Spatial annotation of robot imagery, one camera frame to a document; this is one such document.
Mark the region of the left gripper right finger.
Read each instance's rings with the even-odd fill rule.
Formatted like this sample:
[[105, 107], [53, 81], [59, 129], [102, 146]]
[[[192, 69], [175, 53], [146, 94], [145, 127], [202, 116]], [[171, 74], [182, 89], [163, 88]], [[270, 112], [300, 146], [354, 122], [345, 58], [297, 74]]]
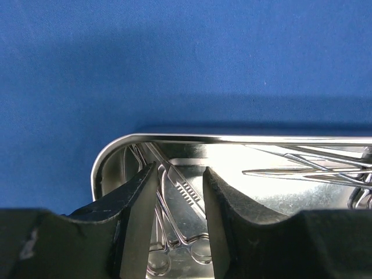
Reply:
[[216, 278], [370, 278], [371, 211], [303, 210], [286, 216], [203, 173]]

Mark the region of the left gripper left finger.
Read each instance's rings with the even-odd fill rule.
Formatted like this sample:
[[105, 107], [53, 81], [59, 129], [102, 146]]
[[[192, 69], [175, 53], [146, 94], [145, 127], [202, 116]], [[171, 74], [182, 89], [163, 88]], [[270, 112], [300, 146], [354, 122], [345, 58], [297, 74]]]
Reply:
[[75, 210], [1, 210], [2, 278], [145, 278], [158, 170]]

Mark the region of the steel ring-handle scissors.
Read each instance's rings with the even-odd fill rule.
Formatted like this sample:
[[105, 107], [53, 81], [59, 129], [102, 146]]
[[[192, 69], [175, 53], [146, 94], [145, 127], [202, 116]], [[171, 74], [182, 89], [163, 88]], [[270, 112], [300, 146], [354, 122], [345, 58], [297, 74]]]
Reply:
[[201, 220], [167, 178], [166, 169], [145, 144], [124, 149], [124, 179], [155, 162], [158, 168], [155, 216], [147, 278], [213, 278], [206, 219]]

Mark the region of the metal instrument tray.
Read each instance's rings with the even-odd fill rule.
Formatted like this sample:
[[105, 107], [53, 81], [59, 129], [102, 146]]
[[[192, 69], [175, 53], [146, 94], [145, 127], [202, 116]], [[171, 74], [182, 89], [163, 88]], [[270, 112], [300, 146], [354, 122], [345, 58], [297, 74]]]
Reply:
[[[346, 203], [353, 188], [246, 176], [242, 174], [243, 170], [273, 167], [283, 162], [278, 157], [250, 148], [251, 145], [371, 147], [370, 137], [131, 134], [109, 143], [96, 157], [91, 170], [93, 198], [99, 199], [131, 179], [124, 179], [126, 147], [150, 142], [180, 170], [202, 200], [203, 172], [210, 168], [239, 192], [286, 216], [300, 210], [349, 209]], [[134, 175], [140, 171], [134, 163], [130, 163], [130, 167], [134, 169]]]

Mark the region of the blue surgical drape cloth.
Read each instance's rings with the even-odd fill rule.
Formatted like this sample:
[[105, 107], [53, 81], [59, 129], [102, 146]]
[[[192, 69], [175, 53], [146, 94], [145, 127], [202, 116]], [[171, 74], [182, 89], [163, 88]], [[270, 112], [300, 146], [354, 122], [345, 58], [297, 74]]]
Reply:
[[1, 206], [70, 213], [132, 133], [371, 134], [370, 1], [2, 1]]

